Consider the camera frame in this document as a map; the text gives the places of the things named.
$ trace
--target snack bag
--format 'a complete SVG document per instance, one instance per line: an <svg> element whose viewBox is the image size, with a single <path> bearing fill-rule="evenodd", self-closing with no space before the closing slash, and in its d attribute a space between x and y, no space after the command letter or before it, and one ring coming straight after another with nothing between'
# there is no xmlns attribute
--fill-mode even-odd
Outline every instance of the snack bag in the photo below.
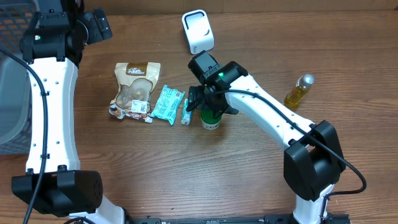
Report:
<svg viewBox="0 0 398 224"><path fill-rule="evenodd" d="M114 73L119 92L111 101L109 113L118 119L127 116L151 123L150 93L159 79L160 63L117 63Z"/></svg>
<svg viewBox="0 0 398 224"><path fill-rule="evenodd" d="M166 119L173 125L177 117L178 107L182 99L184 99L184 95L185 92L181 93L164 85L151 116Z"/></svg>

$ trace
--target wooden table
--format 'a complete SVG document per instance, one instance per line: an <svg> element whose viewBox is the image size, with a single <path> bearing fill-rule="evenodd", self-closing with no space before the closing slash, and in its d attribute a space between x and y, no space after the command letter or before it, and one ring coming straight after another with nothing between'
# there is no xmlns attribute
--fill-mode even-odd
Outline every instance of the wooden table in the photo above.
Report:
<svg viewBox="0 0 398 224"><path fill-rule="evenodd" d="M366 177L360 195L333 197L328 211L353 223L398 222L398 13L298 12L211 14L212 56L234 60L282 101L303 74L315 85L297 113L338 131L345 158ZM118 91L117 62L160 62L160 80L188 91L199 82L181 15L109 17L113 38L89 46L75 90L75 138L81 168L97 170L104 194L133 217L253 217L290 213L295 195L283 178L283 154L243 114L224 115L216 131L155 119L153 124L108 114ZM0 157L0 223L20 223L27 205L13 196L27 155ZM360 187L346 170L335 190ZM34 212L30 223L62 223Z"/></svg>

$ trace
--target blue wrapper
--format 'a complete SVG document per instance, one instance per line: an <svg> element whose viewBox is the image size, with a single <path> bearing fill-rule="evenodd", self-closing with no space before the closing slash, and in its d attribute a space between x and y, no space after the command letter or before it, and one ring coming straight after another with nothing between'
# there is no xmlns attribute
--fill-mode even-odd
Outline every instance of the blue wrapper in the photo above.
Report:
<svg viewBox="0 0 398 224"><path fill-rule="evenodd" d="M150 116L166 119L173 125L177 117L178 107L184 96L185 92L181 93L164 85L160 97L156 102L155 109Z"/></svg>
<svg viewBox="0 0 398 224"><path fill-rule="evenodd" d="M192 119L192 111L187 112L188 99L184 100L184 106L182 107L181 123L188 125Z"/></svg>

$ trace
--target glass bottle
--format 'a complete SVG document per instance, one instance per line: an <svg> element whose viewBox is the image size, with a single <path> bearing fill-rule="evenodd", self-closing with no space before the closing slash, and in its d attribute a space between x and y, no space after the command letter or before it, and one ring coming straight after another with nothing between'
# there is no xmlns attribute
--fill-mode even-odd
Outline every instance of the glass bottle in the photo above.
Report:
<svg viewBox="0 0 398 224"><path fill-rule="evenodd" d="M314 77L311 74L306 74L297 80L296 86L287 94L284 104L289 109L296 109L300 101L310 91Z"/></svg>

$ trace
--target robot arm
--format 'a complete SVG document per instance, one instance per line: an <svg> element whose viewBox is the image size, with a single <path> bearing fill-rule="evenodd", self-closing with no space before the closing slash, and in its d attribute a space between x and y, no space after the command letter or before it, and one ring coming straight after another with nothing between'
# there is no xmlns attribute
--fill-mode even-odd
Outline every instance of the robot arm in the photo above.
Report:
<svg viewBox="0 0 398 224"><path fill-rule="evenodd" d="M342 157L334 127L327 121L316 125L287 109L266 93L236 62L222 67L211 55L203 51L193 57L188 67L202 86L190 87L190 105L187 110L194 107L225 108L214 111L214 117L217 112L240 110L251 118L284 152L284 177L289 187L297 194L296 208L292 214L294 221L300 224L319 224L327 215L326 207L322 211L323 198L338 182L345 165L329 152L317 147L309 152L307 147L313 145L311 140L292 127L265 101L244 92L256 93L257 96L263 97L306 134L324 142Z"/></svg>
<svg viewBox="0 0 398 224"><path fill-rule="evenodd" d="M108 39L112 33L102 9L83 13L83 1L80 7L76 2L39 0L43 13L34 15L21 40L23 58L46 91L48 141L43 173L40 172L44 134L42 93L38 81L29 74L32 142L26 175L12 178L12 192L25 203L32 202L33 208L42 214L123 224L128 213L103 196L100 174L80 170L73 128L73 95L78 67L84 46Z"/></svg>

